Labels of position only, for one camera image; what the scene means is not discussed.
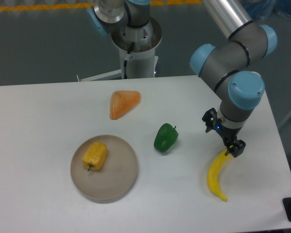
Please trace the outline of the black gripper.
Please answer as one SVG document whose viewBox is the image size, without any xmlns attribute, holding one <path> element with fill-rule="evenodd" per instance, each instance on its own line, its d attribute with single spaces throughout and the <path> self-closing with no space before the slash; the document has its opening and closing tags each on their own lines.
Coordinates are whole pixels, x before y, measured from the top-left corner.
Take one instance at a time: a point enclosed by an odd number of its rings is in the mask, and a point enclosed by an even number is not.
<svg viewBox="0 0 291 233">
<path fill-rule="evenodd" d="M 208 133 L 215 130 L 222 138 L 226 146 L 225 156 L 232 155 L 234 158 L 241 155 L 246 147 L 246 143 L 237 138 L 240 129 L 243 127 L 243 122 L 231 121 L 223 116 L 217 116 L 215 108 L 211 108 L 205 112 L 202 117 Z"/>
</svg>

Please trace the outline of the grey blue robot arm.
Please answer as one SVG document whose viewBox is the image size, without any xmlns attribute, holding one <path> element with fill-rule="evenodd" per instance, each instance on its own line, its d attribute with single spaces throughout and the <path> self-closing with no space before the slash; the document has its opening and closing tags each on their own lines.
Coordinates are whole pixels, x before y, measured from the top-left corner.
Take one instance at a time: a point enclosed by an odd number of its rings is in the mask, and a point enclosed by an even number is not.
<svg viewBox="0 0 291 233">
<path fill-rule="evenodd" d="M 219 109 L 204 114 L 206 130 L 216 131 L 227 154 L 237 157 L 246 145 L 237 138 L 238 132 L 265 90 L 260 75 L 246 68 L 276 48 L 277 36 L 271 27 L 257 25 L 236 0 L 205 0 L 203 5 L 228 42 L 218 48 L 200 46 L 190 58 L 190 67 L 221 100 Z M 149 1 L 96 0 L 87 13 L 101 35 L 111 35 L 123 79 L 154 77 L 162 29 L 150 16 Z"/>
</svg>

